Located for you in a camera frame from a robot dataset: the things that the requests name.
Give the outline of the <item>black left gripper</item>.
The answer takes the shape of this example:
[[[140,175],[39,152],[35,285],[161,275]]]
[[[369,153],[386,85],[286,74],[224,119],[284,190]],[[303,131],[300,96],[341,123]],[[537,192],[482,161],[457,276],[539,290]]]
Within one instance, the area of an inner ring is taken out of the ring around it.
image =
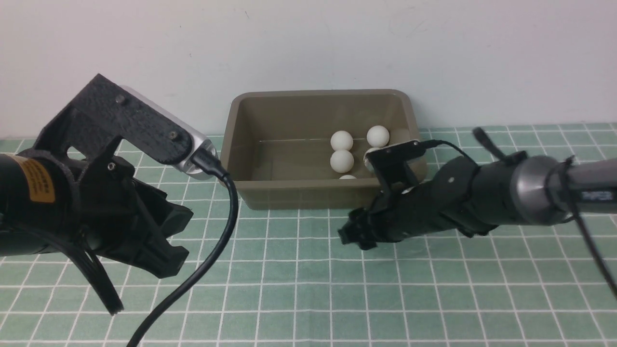
[[[174,277],[189,252],[168,239],[185,230],[193,211],[169,202],[167,193],[137,180],[134,172],[117,156],[101,165],[72,161],[80,192],[73,244],[159,279]]]

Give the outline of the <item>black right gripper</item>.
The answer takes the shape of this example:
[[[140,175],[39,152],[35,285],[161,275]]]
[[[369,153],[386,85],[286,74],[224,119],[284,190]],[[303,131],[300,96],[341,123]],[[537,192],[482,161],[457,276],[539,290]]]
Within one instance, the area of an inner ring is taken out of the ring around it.
[[[430,186],[416,186],[407,193],[390,196],[379,193],[370,206],[350,211],[338,235],[344,245],[355,244],[361,250],[372,250],[381,243],[434,233],[434,226],[430,225],[432,213]]]

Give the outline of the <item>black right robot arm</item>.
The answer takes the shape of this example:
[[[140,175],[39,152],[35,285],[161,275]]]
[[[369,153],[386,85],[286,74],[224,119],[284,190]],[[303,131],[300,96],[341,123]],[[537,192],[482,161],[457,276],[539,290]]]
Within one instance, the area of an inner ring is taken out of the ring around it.
[[[370,250],[446,230],[485,236],[499,226],[555,226],[572,213],[616,213],[617,161],[573,165],[549,156],[513,164],[450,160],[430,181],[408,191],[380,193],[369,207],[349,213],[338,231],[342,244]]]

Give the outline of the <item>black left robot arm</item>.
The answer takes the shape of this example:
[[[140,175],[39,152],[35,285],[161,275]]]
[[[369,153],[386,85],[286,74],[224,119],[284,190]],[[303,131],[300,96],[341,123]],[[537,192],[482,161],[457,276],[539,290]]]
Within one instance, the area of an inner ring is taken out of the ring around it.
[[[3,154],[1,255],[56,253],[46,235],[159,279],[176,276],[189,252],[168,239],[185,230],[193,212],[134,174],[118,156],[91,162]]]

